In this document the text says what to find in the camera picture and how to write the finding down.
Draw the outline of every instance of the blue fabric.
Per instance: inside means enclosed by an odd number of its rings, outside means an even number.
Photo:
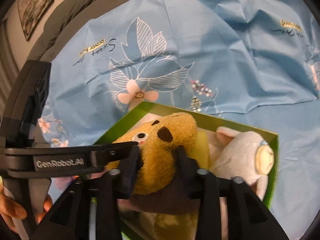
[[[40,126],[52,146],[89,145],[151,100],[278,132],[271,211],[294,239],[320,206],[319,38],[302,0],[130,0],[53,60]]]

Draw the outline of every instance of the white wall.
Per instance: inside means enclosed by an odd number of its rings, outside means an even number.
[[[7,14],[7,33],[10,48],[12,50],[13,57],[18,65],[18,68],[21,69],[31,51],[33,45],[36,43],[37,39],[43,32],[44,23],[48,19],[49,15],[53,10],[62,2],[63,0],[54,0],[54,3],[49,7],[47,12],[44,14],[43,18],[37,25],[29,41],[26,41],[23,31],[21,28],[21,23],[18,14],[18,4],[17,0],[10,8],[9,13]]]

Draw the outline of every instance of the human hand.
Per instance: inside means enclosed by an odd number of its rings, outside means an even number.
[[[51,207],[52,199],[47,195],[47,198],[44,201],[44,212],[38,215],[39,223]],[[15,228],[12,218],[25,219],[27,217],[26,210],[20,204],[4,195],[2,183],[0,183],[0,214],[8,227],[15,233],[17,233],[17,229]]]

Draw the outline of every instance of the brown nose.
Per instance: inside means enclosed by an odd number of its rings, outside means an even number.
[[[159,139],[164,142],[172,142],[173,140],[172,134],[170,133],[169,129],[166,127],[160,128],[157,134]]]

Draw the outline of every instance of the box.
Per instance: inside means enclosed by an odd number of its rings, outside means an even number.
[[[103,136],[101,136],[96,144],[112,143],[132,128],[140,126],[143,122],[154,120],[156,119],[156,116],[166,116],[177,112],[185,112],[191,114],[196,120],[197,126],[199,128],[215,132],[218,127],[225,126],[241,132],[255,131],[269,143],[274,152],[274,166],[268,175],[268,188],[263,199],[263,203],[269,208],[276,185],[277,171],[279,167],[279,137],[278,134],[274,132],[233,121],[228,121],[223,118],[207,114],[201,114],[172,106],[165,106],[143,101],[132,111],[126,114],[122,119],[120,119]],[[133,232],[130,231],[129,227],[123,228],[123,233],[127,236],[127,238],[132,240],[142,239],[140,236],[133,234]]]

